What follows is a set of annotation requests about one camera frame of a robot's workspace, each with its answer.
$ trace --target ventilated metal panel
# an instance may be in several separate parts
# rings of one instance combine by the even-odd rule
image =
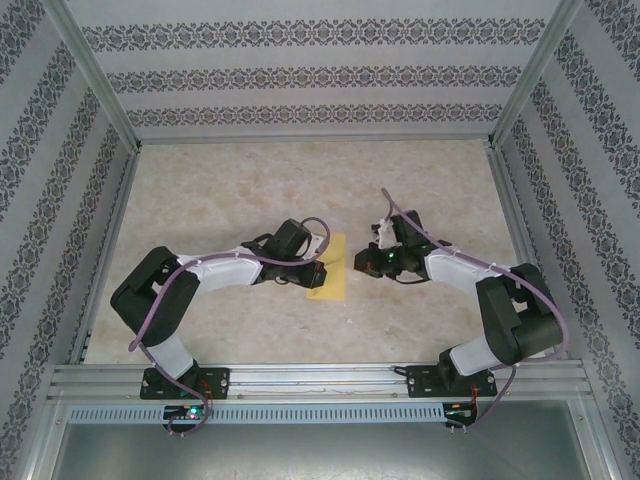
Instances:
[[[162,406],[75,406],[71,424],[157,424]],[[441,403],[365,405],[215,405],[208,423],[218,425],[329,424],[329,423],[419,423],[442,422]],[[177,423],[195,420],[176,419]]]

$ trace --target aluminum frame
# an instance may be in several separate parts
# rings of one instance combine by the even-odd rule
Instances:
[[[227,400],[215,405],[234,409],[256,405],[295,407],[309,405],[415,405],[435,406],[459,398],[409,398],[406,380],[393,372],[397,364],[296,364],[227,365],[230,368]],[[174,405],[184,401],[141,400],[142,375],[148,365],[60,365],[55,367],[47,391],[43,414],[22,476],[48,479],[56,463],[74,406]],[[494,372],[501,389],[508,369]],[[545,364],[523,363],[503,401],[565,401],[593,479],[619,479],[620,471],[595,404],[591,384],[582,361],[558,360]],[[481,398],[488,403],[491,398]],[[134,417],[117,423],[148,424]],[[349,423],[360,423],[357,420]]]
[[[78,26],[69,5],[64,0],[43,0],[42,4],[87,79],[89,86],[98,97],[100,105],[127,146],[127,150],[129,153],[138,153],[140,139]]]
[[[538,83],[549,59],[553,56],[554,50],[582,4],[582,0],[560,0],[558,3],[555,12],[549,19],[547,28],[542,33],[538,45],[496,122],[491,134],[492,146],[500,147],[508,137],[511,127],[518,119],[518,115],[525,103],[529,100],[529,95]]]

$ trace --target robotic arm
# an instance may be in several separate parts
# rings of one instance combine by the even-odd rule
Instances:
[[[156,285],[165,285],[178,268],[194,263],[168,286],[153,322],[142,338],[142,344],[158,365],[172,378],[192,387],[197,381],[199,367],[182,344],[177,329],[193,298],[233,285],[251,286],[268,280],[280,280],[304,288],[320,287],[326,277],[322,262],[315,260],[304,265],[284,266],[269,260],[282,263],[310,259],[323,240],[324,237],[312,235],[304,225],[289,219],[274,235],[261,235],[223,252],[230,255],[221,255],[223,258],[207,262],[198,262],[197,257],[175,255],[166,247],[157,247],[117,288],[111,297],[111,306],[137,335],[158,296]]]
[[[415,211],[405,214],[422,227]],[[376,241],[356,255],[356,270],[396,281],[402,272],[412,272],[422,281],[444,282],[478,299],[484,335],[440,354],[438,371],[447,387],[483,370],[513,365],[562,341],[551,310],[516,281],[444,252],[401,215],[371,228]],[[551,298],[540,271],[533,265],[503,268]]]

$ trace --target wall stripe pattern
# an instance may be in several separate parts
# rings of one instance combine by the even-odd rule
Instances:
[[[85,27],[95,52],[179,49],[290,47],[305,45],[520,44],[540,39],[541,19],[326,19],[203,22],[199,24]]]
[[[4,480],[28,451],[24,440],[43,401],[44,367],[67,360],[75,341],[76,313],[88,300],[84,289],[94,281],[103,225],[106,232],[129,155],[42,5],[15,0],[1,8],[0,106],[10,125],[0,131]],[[40,316],[33,315],[38,309]]]
[[[60,95],[75,70],[76,62],[64,43],[56,49],[47,65],[33,96],[27,102],[24,115],[20,117],[13,135],[2,150],[0,164],[0,222],[9,208],[15,189],[20,186],[25,167],[31,162],[31,155],[42,138],[51,114],[58,104]]]
[[[582,328],[584,334],[583,343],[593,359],[595,372],[600,381],[600,388],[606,396],[607,407],[614,413],[613,420],[616,423],[616,430],[620,440],[626,446],[625,453],[630,457],[632,472],[634,475],[640,476],[640,445],[638,444],[640,426],[638,425],[638,413],[632,397],[626,390],[626,384],[621,379],[622,371],[615,361],[614,345],[603,331],[602,317],[594,307],[592,294],[586,283],[585,276],[582,274],[578,254],[569,237],[565,223],[558,214],[558,206],[553,199],[553,195],[548,186],[539,185],[538,183],[540,179],[544,178],[544,173],[540,166],[534,143],[522,119],[519,119],[514,125],[512,138],[517,145],[518,160],[524,162],[530,179],[535,182],[531,183],[531,187],[540,202],[537,206],[544,220],[548,236],[545,241],[551,242],[553,246],[555,261],[558,262],[562,271],[569,298],[574,306],[575,315],[572,315],[571,320],[577,321]],[[527,224],[529,238],[532,239],[538,265],[541,266],[544,275],[545,261],[540,258],[538,249],[535,246],[536,240],[534,240],[539,238],[539,232],[534,233],[529,226],[526,216],[527,208],[520,200],[517,182],[508,163],[507,170]],[[545,275],[545,282],[548,285],[550,285],[549,280]]]
[[[125,174],[127,170],[130,168],[129,163],[133,161],[133,157],[130,157],[128,161],[122,167],[122,171],[120,172],[120,178],[118,180],[118,186],[116,188],[115,194],[113,195],[113,201],[111,202],[111,206],[109,207],[109,215],[107,223],[102,231],[102,237],[98,242],[99,249],[98,254],[95,257],[95,262],[93,264],[93,268],[91,269],[91,275],[89,276],[90,280],[87,283],[87,290],[82,299],[80,313],[77,316],[76,324],[73,330],[73,336],[71,337],[71,342],[69,342],[69,351],[67,352],[67,358],[64,362],[65,364],[70,364],[73,359],[71,358],[73,355],[73,349],[75,348],[76,341],[78,341],[78,334],[80,333],[80,327],[82,326],[82,322],[85,320],[85,314],[87,308],[89,307],[89,298],[91,297],[91,291],[93,290],[93,284],[96,280],[96,275],[98,274],[98,268],[100,267],[100,259],[102,258],[102,251],[104,247],[107,245],[107,237],[109,235],[109,230],[111,228],[111,220],[113,219],[113,214],[116,211],[116,207],[118,206],[118,201],[120,199],[120,191],[122,190],[122,185],[124,183]]]
[[[495,121],[501,105],[295,105],[129,110],[134,127],[288,123]]]
[[[0,22],[0,85],[44,18],[44,8],[37,0],[15,0],[2,14]]]
[[[513,87],[520,67],[383,66],[236,68],[108,74],[116,93],[347,87]]]
[[[87,136],[94,120],[98,116],[100,105],[90,89],[84,95],[80,107],[69,128],[67,138],[62,144],[55,165],[41,193],[33,220],[27,227],[27,233],[18,247],[13,269],[8,273],[0,296],[0,360],[4,357],[4,349],[11,340],[11,330],[20,317],[22,303],[31,287],[31,281],[40,263],[44,246],[49,240],[65,192],[73,177],[73,172],[80,158]]]
[[[29,361],[25,365],[25,371],[20,375],[18,390],[13,394],[15,400],[9,408],[8,421],[2,427],[3,432],[0,438],[0,445],[3,446],[2,465],[8,466],[17,460],[17,447],[22,442],[25,423],[33,413],[32,405],[40,387],[42,367],[49,359],[50,344],[55,338],[63,318],[66,300],[79,268],[95,212],[100,204],[102,190],[114,163],[114,154],[119,143],[118,134],[113,126],[110,126],[82,196],[73,228],[69,232],[69,239],[62,260],[58,265],[58,271],[53,277],[53,285],[47,297],[46,307],[42,311],[42,317],[38,320],[37,334],[27,354]],[[122,183],[124,171],[123,169],[120,175],[119,185]]]
[[[533,90],[531,100],[547,136],[553,139],[553,149],[591,235],[595,252],[601,259],[611,291],[615,292],[616,302],[623,311],[622,318],[627,323],[629,333],[636,339],[636,347],[640,348],[640,286],[635,275],[630,273],[632,268],[629,259],[619,245],[618,236],[609,222],[598,192],[592,186],[589,171],[580,158],[580,152],[573,146],[571,134],[544,81],[538,83]],[[529,180],[535,182],[537,187],[551,192],[544,176],[531,176]]]
[[[588,0],[635,79],[640,82],[640,14],[631,0]]]
[[[540,215],[527,221],[537,260],[558,269],[548,281],[573,305],[571,353],[593,374],[624,478],[640,477],[636,12],[585,3],[503,145],[516,192],[531,192],[528,203],[518,194],[523,214]]]
[[[588,115],[603,150],[609,154],[609,161],[620,177],[625,193],[629,199],[633,200],[633,208],[638,210],[637,217],[640,218],[640,163],[638,162],[640,149],[638,145],[634,142],[629,128],[620,118],[615,105],[610,101],[604,86],[571,33],[560,42],[556,50],[556,59],[567,78],[571,80],[571,86],[580,99],[582,108]]]
[[[543,0],[520,18],[503,0],[482,0],[484,8],[471,9],[482,11],[478,16],[464,0],[417,7],[399,0],[373,9],[328,2],[304,17],[285,0],[252,4],[249,13],[186,0],[179,8],[163,3],[143,21],[137,7],[125,14],[119,2],[97,19],[93,1],[71,8],[142,140],[443,129],[486,135],[557,4]],[[496,48],[513,62],[501,64]],[[362,51],[386,53],[354,64]],[[295,58],[287,63],[289,53]],[[271,99],[275,89],[291,95]],[[331,89],[348,93],[334,100]]]

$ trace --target black plastic housing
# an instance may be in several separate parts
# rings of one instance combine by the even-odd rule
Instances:
[[[405,213],[422,227],[420,217],[415,210]],[[381,250],[376,243],[371,242],[367,248],[356,254],[353,268],[375,278],[389,277],[395,280],[401,273],[410,272],[423,280],[428,280],[424,257],[438,247],[424,238],[402,216],[394,215],[390,220],[396,241],[400,245]],[[371,225],[374,233],[378,228],[379,225]]]
[[[111,307],[134,333],[142,327],[157,297],[154,282],[164,285],[178,267],[177,257],[167,247],[156,247],[111,296]],[[172,282],[142,339],[145,347],[164,342],[176,331],[199,285],[198,277],[190,272],[183,272]]]
[[[528,281],[553,301],[540,271],[524,263],[511,273]],[[538,297],[505,276],[488,277],[476,284],[482,325],[491,352],[505,365],[513,365],[562,341],[555,316]],[[526,303],[516,311],[513,302]]]
[[[270,258],[290,261],[296,258],[298,251],[311,241],[311,232],[300,222],[290,218],[286,220],[278,231],[267,238],[262,246]]]

